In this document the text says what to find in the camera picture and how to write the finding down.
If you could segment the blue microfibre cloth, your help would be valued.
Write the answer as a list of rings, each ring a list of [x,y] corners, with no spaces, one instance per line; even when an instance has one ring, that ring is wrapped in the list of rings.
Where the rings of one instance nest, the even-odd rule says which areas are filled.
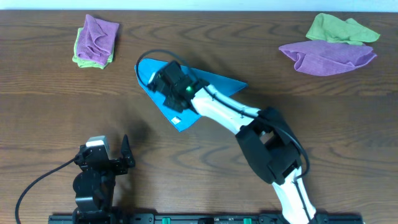
[[[145,58],[139,63],[139,66],[135,66],[135,72],[138,72],[141,80],[139,85],[151,98],[151,100],[156,104],[161,113],[165,118],[179,131],[182,132],[192,126],[197,120],[201,118],[201,115],[194,113],[192,110],[185,110],[182,113],[171,110],[163,105],[165,96],[159,92],[153,92],[146,87],[153,72],[160,70],[167,62],[155,60],[151,58]],[[193,71],[198,78],[202,78],[212,84],[219,92],[225,96],[232,96],[233,94],[239,92],[240,90],[247,87],[247,84],[232,78],[217,75],[215,73],[206,72],[194,68]],[[181,122],[178,124],[173,124],[171,119],[178,117]]]

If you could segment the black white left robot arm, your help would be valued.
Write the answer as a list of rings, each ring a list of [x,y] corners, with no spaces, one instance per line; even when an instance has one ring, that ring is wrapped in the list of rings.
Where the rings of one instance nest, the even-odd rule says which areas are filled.
[[[73,223],[118,224],[129,223],[129,217],[113,207],[116,176],[128,173],[136,165],[125,135],[121,144],[121,157],[109,158],[106,136],[89,138],[76,155],[75,164],[81,169],[74,181],[77,208],[72,213]]]

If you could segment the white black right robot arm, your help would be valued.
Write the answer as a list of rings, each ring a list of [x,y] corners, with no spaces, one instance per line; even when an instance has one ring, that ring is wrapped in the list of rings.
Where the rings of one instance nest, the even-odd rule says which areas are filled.
[[[288,223],[314,223],[316,209],[303,184],[309,172],[307,153],[283,116],[273,108],[260,110],[222,94],[189,68],[171,61],[154,72],[147,87],[165,96],[171,110],[191,110],[231,131],[250,168],[271,184]]]

